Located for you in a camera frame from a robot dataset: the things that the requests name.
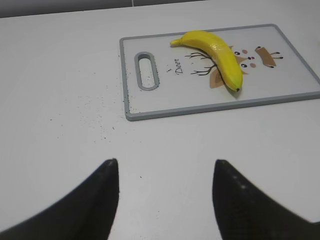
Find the deer antler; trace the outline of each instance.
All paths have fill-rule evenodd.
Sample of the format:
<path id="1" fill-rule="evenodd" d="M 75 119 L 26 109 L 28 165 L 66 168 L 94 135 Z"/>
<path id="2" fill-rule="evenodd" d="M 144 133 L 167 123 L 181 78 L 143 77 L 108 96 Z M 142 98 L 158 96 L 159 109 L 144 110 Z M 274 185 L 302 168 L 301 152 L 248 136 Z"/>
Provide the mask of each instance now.
<path id="1" fill-rule="evenodd" d="M 190 55 L 186 55 L 185 57 L 189 57 L 191 59 L 191 58 L 200 57 L 200 56 L 202 56 L 202 58 L 200 58 L 200 59 L 211 59 L 211 57 L 209 55 L 207 55 L 206 53 L 202 53 L 202 52 L 192 52 L 192 53 L 190 53 Z"/>
<path id="2" fill-rule="evenodd" d="M 198 76 L 205 76 L 205 75 L 208 75 L 211 72 L 211 70 L 216 66 L 217 66 L 217 64 L 214 63 L 212 66 L 204 67 L 205 69 L 208 69 L 208 70 L 205 70 L 205 71 L 194 70 L 193 73 L 190 73 L 190 74 L 198 74 Z"/>

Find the table surface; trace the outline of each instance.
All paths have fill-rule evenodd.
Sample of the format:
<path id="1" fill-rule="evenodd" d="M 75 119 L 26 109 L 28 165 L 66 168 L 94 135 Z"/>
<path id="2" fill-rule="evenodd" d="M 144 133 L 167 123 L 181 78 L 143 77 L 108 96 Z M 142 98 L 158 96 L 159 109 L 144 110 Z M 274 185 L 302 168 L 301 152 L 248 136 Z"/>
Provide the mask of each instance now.
<path id="1" fill-rule="evenodd" d="M 122 37 L 277 24 L 320 76 L 320 1 L 214 0 L 0 19 L 0 230 L 119 162 L 111 240 L 221 239 L 216 159 L 320 221 L 320 99 L 129 122 Z"/>

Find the banana stem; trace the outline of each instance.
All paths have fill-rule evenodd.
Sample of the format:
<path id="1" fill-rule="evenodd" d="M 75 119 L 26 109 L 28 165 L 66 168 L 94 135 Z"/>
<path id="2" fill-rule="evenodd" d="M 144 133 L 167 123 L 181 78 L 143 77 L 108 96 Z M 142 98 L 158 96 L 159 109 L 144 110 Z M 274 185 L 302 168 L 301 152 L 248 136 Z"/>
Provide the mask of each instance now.
<path id="1" fill-rule="evenodd" d="M 180 45 L 181 44 L 181 39 L 179 38 L 179 39 L 176 39 L 176 40 L 172 40 L 171 42 L 170 42 L 170 44 L 171 45 Z"/>

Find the cutting board handle hole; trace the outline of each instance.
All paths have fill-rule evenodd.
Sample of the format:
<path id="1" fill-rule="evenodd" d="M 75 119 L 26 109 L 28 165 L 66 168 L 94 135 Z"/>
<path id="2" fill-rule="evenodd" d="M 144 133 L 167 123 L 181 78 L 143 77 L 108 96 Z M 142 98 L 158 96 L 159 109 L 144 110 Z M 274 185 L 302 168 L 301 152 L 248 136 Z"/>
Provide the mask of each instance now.
<path id="1" fill-rule="evenodd" d="M 134 57 L 137 84 L 144 91 L 159 87 L 155 57 L 150 52 L 139 52 Z"/>

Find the yellow banana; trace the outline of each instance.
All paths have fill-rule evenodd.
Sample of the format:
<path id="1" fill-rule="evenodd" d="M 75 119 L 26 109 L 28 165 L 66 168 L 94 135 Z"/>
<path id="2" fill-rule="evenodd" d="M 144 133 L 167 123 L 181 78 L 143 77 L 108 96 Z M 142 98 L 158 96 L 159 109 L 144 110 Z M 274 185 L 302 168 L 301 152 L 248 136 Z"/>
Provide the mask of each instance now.
<path id="1" fill-rule="evenodd" d="M 189 31 L 170 42 L 172 46 L 186 45 L 205 51 L 216 63 L 223 81 L 233 91 L 242 87 L 242 70 L 229 46 L 217 35 L 207 31 Z"/>

